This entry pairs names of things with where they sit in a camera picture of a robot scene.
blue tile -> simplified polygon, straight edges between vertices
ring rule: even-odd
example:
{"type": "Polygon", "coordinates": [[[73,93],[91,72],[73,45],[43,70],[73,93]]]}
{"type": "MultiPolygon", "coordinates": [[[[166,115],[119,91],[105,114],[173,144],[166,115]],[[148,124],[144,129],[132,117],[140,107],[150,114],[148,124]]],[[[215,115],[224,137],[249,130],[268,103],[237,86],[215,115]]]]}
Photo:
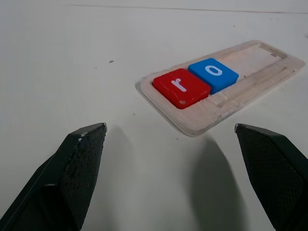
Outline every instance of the blue tile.
{"type": "Polygon", "coordinates": [[[188,71],[211,87],[210,94],[234,84],[239,77],[237,73],[213,58],[189,65],[188,71]]]}

wooden tray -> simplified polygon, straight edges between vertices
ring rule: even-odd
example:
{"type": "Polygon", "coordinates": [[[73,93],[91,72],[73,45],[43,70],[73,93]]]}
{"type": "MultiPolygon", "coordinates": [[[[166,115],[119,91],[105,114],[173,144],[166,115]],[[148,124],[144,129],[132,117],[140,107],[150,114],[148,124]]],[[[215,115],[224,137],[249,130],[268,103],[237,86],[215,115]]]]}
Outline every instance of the wooden tray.
{"type": "Polygon", "coordinates": [[[238,111],[264,92],[293,76],[305,63],[262,41],[253,40],[235,47],[153,73],[140,82],[142,93],[177,128],[198,136],[238,111]],[[239,74],[237,82],[185,109],[176,108],[153,86],[154,78],[190,64],[214,58],[239,74]]]}

white surface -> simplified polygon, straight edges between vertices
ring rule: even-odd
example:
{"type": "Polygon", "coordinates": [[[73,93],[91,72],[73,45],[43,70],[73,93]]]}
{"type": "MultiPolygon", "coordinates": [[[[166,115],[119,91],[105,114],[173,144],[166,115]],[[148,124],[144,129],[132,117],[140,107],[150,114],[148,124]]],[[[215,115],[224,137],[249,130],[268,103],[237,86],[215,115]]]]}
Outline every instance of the white surface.
{"type": "Polygon", "coordinates": [[[198,138],[177,132],[135,83],[252,39],[307,63],[307,21],[306,14],[2,1],[0,216],[67,133],[106,122],[82,230],[273,231],[248,180],[234,125],[282,133],[307,155],[307,66],[198,138]]]}

white table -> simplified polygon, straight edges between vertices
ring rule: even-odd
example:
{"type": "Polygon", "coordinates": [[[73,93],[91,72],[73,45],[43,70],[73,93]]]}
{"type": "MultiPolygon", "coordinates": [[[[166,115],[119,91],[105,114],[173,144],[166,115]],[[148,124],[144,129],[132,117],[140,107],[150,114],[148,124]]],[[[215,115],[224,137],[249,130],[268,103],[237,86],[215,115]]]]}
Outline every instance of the white table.
{"type": "Polygon", "coordinates": [[[282,133],[308,156],[308,68],[197,138],[176,131],[135,84],[252,39],[307,63],[308,3],[204,2],[0,3],[0,216],[69,132],[106,122],[83,231],[274,230],[234,125],[282,133]]]}

red tile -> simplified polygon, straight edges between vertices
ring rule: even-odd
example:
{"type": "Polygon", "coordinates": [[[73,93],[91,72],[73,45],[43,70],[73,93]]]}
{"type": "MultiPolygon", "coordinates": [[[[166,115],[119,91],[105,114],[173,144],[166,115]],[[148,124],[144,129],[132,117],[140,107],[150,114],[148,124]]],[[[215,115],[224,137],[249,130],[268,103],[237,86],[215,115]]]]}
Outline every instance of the red tile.
{"type": "Polygon", "coordinates": [[[156,77],[152,85],[179,109],[205,99],[211,91],[209,85],[185,69],[156,77]]]}

